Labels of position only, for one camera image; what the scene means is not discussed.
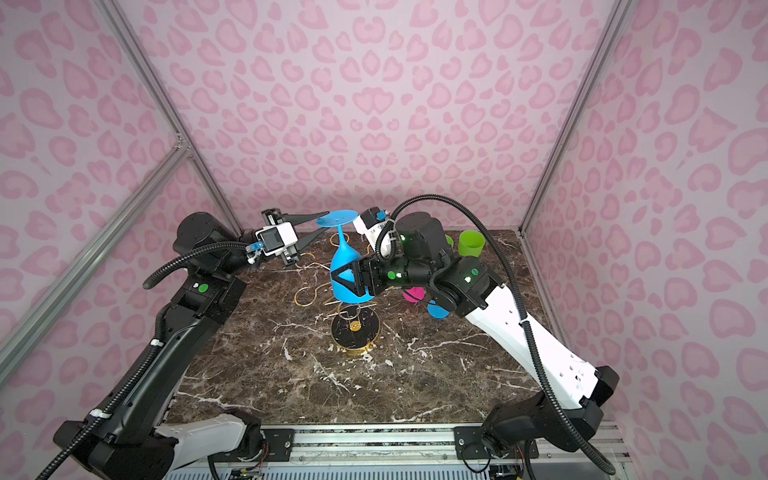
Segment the robotic arm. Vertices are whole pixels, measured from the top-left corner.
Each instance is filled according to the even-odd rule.
[[[299,238],[293,226],[327,212],[297,216],[272,209],[262,214],[266,227],[239,237],[210,214],[198,212],[184,219],[174,242],[180,257],[158,270],[163,274],[157,282],[178,268],[188,273],[158,314],[162,340],[156,327],[156,338],[101,404],[82,421],[64,422],[54,435],[62,453],[38,480],[49,478],[69,455],[106,480],[160,480],[170,470],[218,452],[261,459],[267,451],[261,421],[247,412],[230,410],[185,425],[162,422],[189,363],[237,307],[245,283],[235,273],[276,257],[286,265],[295,264],[301,250],[326,230]],[[355,227],[372,245],[379,245],[379,253],[334,270],[332,278],[358,296],[366,291],[375,296],[391,286],[423,286],[438,305],[483,329],[539,380],[511,286],[479,259],[457,256],[440,222],[428,214],[405,215],[394,231],[388,223],[392,220],[378,208],[363,212]],[[396,246],[393,238],[399,238],[402,253],[390,251]],[[353,281],[339,277],[347,270]],[[145,283],[145,288],[154,284]],[[566,415],[586,442],[597,431],[603,416],[600,407],[613,394],[618,377],[609,367],[594,368],[578,358],[530,316],[525,322],[541,350],[539,362],[551,382],[552,396],[562,409],[558,413],[554,408],[546,388],[528,400],[504,402],[484,421],[482,441],[497,457],[509,453],[517,442],[541,437],[569,452],[583,449],[574,433],[563,429],[558,415]]]

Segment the wall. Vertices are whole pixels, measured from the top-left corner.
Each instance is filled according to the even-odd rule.
[[[643,478],[768,475],[768,4],[643,0],[531,242]]]
[[[0,392],[0,477],[34,478],[59,450],[59,425],[87,415],[147,345],[184,273],[148,291],[141,282],[176,256],[176,228],[195,211],[216,214],[184,164]],[[54,478],[84,476],[67,460]]]
[[[429,192],[493,227],[520,224],[612,4],[122,2],[244,224]]]
[[[87,0],[0,6],[0,345],[172,145]]]

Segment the green cup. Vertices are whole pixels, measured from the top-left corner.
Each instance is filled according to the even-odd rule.
[[[462,257],[480,257],[485,237],[475,230],[465,230],[458,236],[458,254]]]

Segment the pink cup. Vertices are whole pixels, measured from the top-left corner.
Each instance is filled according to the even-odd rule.
[[[426,290],[421,288],[420,286],[414,286],[411,289],[406,290],[402,293],[402,295],[408,300],[410,303],[418,303],[420,300],[424,300],[424,296],[427,294]]]

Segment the marble surface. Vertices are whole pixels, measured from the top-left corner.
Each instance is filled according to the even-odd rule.
[[[458,246],[458,232],[447,232]],[[366,252],[361,237],[350,245]],[[514,232],[496,231],[510,259],[528,311],[548,327],[533,279]],[[329,235],[306,251],[330,264],[336,248]],[[303,265],[312,261],[304,257]],[[480,259],[504,277],[490,247]],[[407,302],[401,290],[377,296],[372,308],[382,323],[375,346],[365,355],[339,349],[330,335],[336,305],[330,286],[317,300],[297,306],[329,281],[314,265],[286,268],[274,260],[248,282],[240,305],[190,364],[167,421],[192,422],[231,406],[258,415],[265,424],[481,422],[502,401],[532,396],[538,385],[493,339],[451,315],[432,318],[423,303]]]

